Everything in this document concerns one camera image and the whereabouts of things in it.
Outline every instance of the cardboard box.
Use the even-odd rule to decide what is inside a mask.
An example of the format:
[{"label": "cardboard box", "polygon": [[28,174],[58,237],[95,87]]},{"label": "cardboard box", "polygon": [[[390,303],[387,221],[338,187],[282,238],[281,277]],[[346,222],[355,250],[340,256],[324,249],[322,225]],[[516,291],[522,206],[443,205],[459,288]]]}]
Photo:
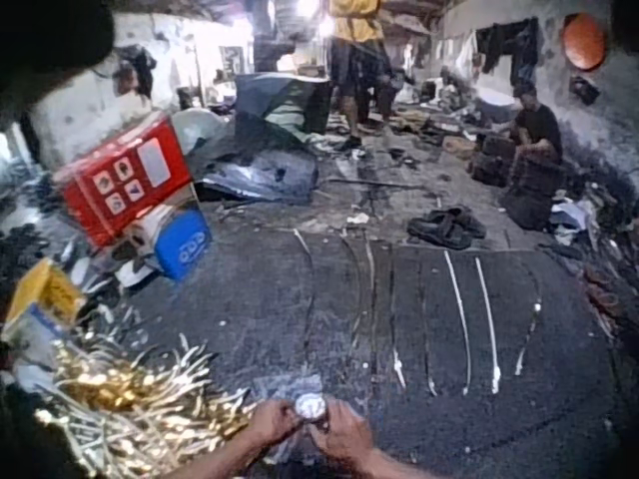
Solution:
[{"label": "cardboard box", "polygon": [[84,294],[53,261],[42,259],[16,287],[2,340],[37,361],[54,365],[52,342],[73,327],[86,303]]},{"label": "cardboard box", "polygon": [[182,280],[202,257],[211,233],[193,185],[175,192],[161,205],[140,213],[126,235],[141,256],[174,280]]},{"label": "cardboard box", "polygon": [[161,112],[109,140],[54,177],[95,246],[112,244],[137,215],[191,182],[169,118]]}]

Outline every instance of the red round object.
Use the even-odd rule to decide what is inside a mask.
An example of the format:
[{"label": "red round object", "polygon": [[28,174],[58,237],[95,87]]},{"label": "red round object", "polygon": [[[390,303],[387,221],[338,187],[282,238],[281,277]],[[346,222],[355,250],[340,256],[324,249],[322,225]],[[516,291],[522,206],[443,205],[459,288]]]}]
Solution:
[{"label": "red round object", "polygon": [[563,43],[568,60],[580,70],[593,70],[606,58],[606,35],[586,13],[580,13],[566,26]]}]

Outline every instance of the hand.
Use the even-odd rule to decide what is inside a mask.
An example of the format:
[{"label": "hand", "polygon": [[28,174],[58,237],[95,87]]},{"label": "hand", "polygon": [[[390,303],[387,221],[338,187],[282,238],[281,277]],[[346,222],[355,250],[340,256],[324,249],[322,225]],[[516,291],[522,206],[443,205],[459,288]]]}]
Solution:
[{"label": "hand", "polygon": [[267,448],[287,439],[301,424],[290,402],[271,399],[256,408],[246,432],[260,447]]},{"label": "hand", "polygon": [[326,398],[328,432],[310,426],[318,449],[331,459],[360,470],[374,450],[368,421],[343,401]]}]

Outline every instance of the red cardboard box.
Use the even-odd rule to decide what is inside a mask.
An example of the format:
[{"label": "red cardboard box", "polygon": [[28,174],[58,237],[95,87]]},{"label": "red cardboard box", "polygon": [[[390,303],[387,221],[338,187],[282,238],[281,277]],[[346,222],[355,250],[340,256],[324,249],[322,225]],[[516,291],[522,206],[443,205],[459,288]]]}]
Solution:
[{"label": "red cardboard box", "polygon": [[109,245],[142,210],[191,181],[169,117],[157,112],[55,176],[95,246]]}]

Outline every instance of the workshop floor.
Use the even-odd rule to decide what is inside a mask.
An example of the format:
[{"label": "workshop floor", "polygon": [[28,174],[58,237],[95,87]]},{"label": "workshop floor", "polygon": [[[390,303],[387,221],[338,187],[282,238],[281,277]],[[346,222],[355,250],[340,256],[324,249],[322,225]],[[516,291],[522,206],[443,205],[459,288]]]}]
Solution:
[{"label": "workshop floor", "polygon": [[[380,447],[439,473],[594,477],[617,445],[610,424],[618,401],[607,341],[579,283],[535,250],[551,239],[519,229],[498,210],[499,190],[471,180],[463,161],[416,149],[411,136],[394,141],[416,170],[394,165],[381,139],[368,138],[369,160],[320,163],[310,207],[204,204],[215,242],[196,271],[178,286],[158,278],[132,298],[151,318],[149,342],[176,344],[180,332],[208,341],[220,354],[214,378],[226,389],[260,393],[269,377],[318,374],[325,392],[370,417]],[[336,176],[426,189],[322,182]],[[488,228],[472,250],[451,254],[472,366],[465,396],[463,329],[443,250],[406,243],[407,220],[435,208],[437,198],[472,207]],[[359,211],[371,217],[366,234],[342,238]],[[477,258],[494,318],[497,394]],[[539,298],[541,318],[516,376]]]}]

